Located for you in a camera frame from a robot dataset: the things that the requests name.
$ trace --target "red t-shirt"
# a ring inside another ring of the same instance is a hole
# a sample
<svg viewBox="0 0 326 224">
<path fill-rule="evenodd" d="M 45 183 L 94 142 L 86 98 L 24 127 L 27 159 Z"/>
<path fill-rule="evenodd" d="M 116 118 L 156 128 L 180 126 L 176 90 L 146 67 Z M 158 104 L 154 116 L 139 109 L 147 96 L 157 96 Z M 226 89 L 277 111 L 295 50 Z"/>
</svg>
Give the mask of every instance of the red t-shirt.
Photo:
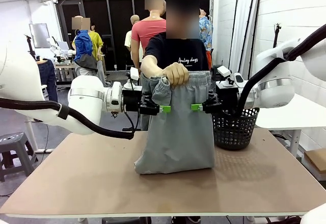
<svg viewBox="0 0 326 224">
<path fill-rule="evenodd" d="M 149 39 L 166 30 L 167 21 L 165 19 L 139 21 L 132 27 L 131 38 L 140 41 L 145 50 Z"/>
</svg>

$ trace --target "blue patterned shirt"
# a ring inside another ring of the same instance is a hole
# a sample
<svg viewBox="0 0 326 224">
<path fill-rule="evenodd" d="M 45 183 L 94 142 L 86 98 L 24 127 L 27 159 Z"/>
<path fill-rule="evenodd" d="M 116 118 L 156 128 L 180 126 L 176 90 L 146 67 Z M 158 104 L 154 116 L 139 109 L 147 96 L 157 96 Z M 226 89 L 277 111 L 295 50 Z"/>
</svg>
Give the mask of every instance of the blue patterned shirt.
<svg viewBox="0 0 326 224">
<path fill-rule="evenodd" d="M 213 25 L 206 16 L 199 19 L 199 32 L 199 39 L 204 43 L 206 51 L 211 51 Z"/>
</svg>

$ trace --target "table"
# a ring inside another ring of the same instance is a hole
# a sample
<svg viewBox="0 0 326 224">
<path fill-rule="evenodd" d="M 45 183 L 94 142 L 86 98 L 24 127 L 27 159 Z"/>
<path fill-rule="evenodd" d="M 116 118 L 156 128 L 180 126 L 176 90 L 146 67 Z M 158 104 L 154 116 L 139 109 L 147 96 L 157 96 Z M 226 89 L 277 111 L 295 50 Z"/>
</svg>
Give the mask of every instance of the table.
<svg viewBox="0 0 326 224">
<path fill-rule="evenodd" d="M 326 127 L 326 108 L 295 94 L 286 106 L 261 108 L 256 126 L 268 130 L 291 130 L 290 152 L 296 157 L 301 130 L 310 127 Z"/>
<path fill-rule="evenodd" d="M 77 77 L 75 72 L 74 64 L 58 65 L 55 64 L 55 71 L 57 74 L 57 87 L 58 88 L 69 88 L 71 86 L 72 80 Z"/>
<path fill-rule="evenodd" d="M 146 143 L 99 134 L 68 135 L 18 187 L 0 213 L 33 218 L 303 215 L 326 191 L 265 129 L 242 151 L 216 148 L 216 167 L 138 175 Z"/>
</svg>

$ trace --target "black basket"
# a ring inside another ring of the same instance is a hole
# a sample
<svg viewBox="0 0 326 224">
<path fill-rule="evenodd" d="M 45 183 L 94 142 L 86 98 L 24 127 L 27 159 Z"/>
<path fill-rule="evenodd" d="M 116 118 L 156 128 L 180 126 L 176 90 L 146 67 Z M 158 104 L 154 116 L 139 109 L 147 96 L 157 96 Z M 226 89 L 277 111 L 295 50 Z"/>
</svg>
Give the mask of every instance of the black basket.
<svg viewBox="0 0 326 224">
<path fill-rule="evenodd" d="M 254 131 L 259 108 L 244 109 L 241 117 L 234 117 L 223 111 L 212 114 L 214 143 L 226 150 L 246 148 Z"/>
</svg>

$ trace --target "orange shorts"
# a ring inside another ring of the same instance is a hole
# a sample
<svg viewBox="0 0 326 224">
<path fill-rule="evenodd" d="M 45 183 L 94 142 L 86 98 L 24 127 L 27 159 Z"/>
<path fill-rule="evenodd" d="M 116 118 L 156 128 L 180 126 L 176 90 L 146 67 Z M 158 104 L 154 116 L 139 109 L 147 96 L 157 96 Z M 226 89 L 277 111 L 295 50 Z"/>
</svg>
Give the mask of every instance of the orange shorts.
<svg viewBox="0 0 326 224">
<path fill-rule="evenodd" d="M 208 61 L 208 69 L 212 68 L 212 54 L 210 51 L 206 51 L 207 61 Z"/>
</svg>

